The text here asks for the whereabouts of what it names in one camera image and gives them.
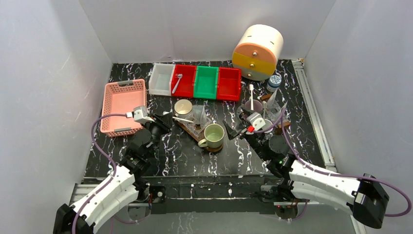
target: white wall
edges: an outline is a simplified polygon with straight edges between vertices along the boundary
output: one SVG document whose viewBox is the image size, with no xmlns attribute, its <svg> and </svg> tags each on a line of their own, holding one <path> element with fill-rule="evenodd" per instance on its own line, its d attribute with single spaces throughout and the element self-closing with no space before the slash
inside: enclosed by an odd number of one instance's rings
<svg viewBox="0 0 413 234">
<path fill-rule="evenodd" d="M 372 174 L 413 198 L 413 1 L 338 0 L 305 70 L 341 173 Z M 388 213 L 406 209 L 396 192 Z M 381 230 L 411 233 L 413 214 Z"/>
<path fill-rule="evenodd" d="M 335 0 L 80 0 L 112 62 L 228 60 L 253 24 L 284 37 L 283 59 L 303 58 Z"/>
<path fill-rule="evenodd" d="M 111 61 L 77 1 L 0 1 L 0 227 L 51 233 L 80 182 Z"/>
</svg>

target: gray floor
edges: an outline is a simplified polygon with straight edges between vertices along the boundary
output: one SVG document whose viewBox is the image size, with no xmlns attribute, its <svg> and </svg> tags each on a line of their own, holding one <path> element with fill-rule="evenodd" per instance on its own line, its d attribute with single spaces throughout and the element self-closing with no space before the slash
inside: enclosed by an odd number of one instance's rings
<svg viewBox="0 0 413 234">
<path fill-rule="evenodd" d="M 130 210 L 131 218 L 140 219 L 144 209 Z M 127 220 L 126 209 L 118 216 Z M 98 234 L 108 234 L 110 221 Z M 350 216 L 326 205 L 309 205 L 299 220 L 287 223 L 274 215 L 258 213 L 174 213 L 154 214 L 138 225 L 113 222 L 113 234 L 354 234 Z"/>
</svg>

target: black marble table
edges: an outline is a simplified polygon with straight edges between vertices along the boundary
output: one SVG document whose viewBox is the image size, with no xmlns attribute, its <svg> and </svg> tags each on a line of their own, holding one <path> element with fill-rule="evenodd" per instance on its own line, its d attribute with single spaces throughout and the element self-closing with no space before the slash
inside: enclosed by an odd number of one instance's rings
<svg viewBox="0 0 413 234">
<path fill-rule="evenodd" d="M 231 67 L 231 61 L 184 62 L 182 64 Z M 109 82 L 130 79 L 144 79 L 146 87 L 152 72 L 152 63 L 114 64 Z M 290 60 L 280 60 L 277 64 L 277 74 L 283 79 L 276 96 L 276 101 L 286 108 L 287 118 L 291 122 L 290 135 L 294 147 L 300 156 L 309 162 L 323 167 L 319 146 L 313 126 L 310 121 L 300 86 Z M 190 99 L 193 104 L 205 105 L 207 115 L 214 122 L 222 125 L 226 120 L 229 124 L 235 123 L 236 110 L 249 97 L 248 85 L 254 84 L 254 99 L 267 94 L 266 83 L 242 79 L 242 93 L 239 102 L 220 101 L 209 99 Z M 179 98 L 147 95 L 147 107 L 150 112 L 162 113 L 172 111 L 172 107 Z M 128 141 L 132 136 L 110 138 L 96 129 L 97 143 L 119 162 L 125 154 Z M 197 146 L 197 142 L 184 130 L 174 124 L 171 134 L 164 135 L 159 153 L 150 159 L 152 167 L 145 176 L 245 176 L 268 174 L 265 162 L 252 151 L 247 142 L 239 139 L 229 141 L 225 137 L 224 148 L 216 154 L 210 153 Z M 110 172 L 109 162 L 99 151 L 92 147 L 86 167 L 85 177 L 106 177 Z"/>
</svg>

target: red button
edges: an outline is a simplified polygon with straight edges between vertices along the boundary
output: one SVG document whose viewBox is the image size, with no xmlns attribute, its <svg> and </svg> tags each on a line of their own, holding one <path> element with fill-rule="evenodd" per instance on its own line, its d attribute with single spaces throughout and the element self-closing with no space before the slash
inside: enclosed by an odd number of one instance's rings
<svg viewBox="0 0 413 234">
<path fill-rule="evenodd" d="M 253 132 L 255 130 L 255 128 L 253 126 L 249 126 L 247 128 L 247 131 L 249 131 L 250 133 Z"/>
</svg>

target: pink basket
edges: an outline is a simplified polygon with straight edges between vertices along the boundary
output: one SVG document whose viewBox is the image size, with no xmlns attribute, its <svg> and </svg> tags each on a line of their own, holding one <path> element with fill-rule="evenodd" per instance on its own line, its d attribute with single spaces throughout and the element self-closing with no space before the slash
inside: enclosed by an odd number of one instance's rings
<svg viewBox="0 0 413 234">
<path fill-rule="evenodd" d="M 102 115 L 132 112 L 137 106 L 146 106 L 146 88 L 143 79 L 108 83 L 105 86 Z M 100 131 L 109 137 L 135 134 L 143 128 L 133 118 L 108 117 L 100 124 Z"/>
</svg>

